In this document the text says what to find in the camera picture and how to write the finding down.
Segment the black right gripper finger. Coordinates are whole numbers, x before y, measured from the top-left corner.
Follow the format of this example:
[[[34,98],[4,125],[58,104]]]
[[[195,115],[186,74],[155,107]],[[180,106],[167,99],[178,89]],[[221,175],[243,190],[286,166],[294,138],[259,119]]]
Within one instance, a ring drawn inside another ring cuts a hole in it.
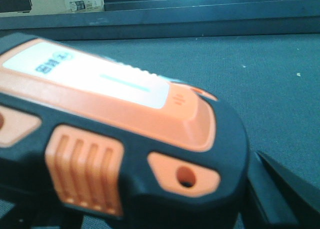
[[[250,153],[246,187],[246,228],[318,229],[320,189],[269,155]]]

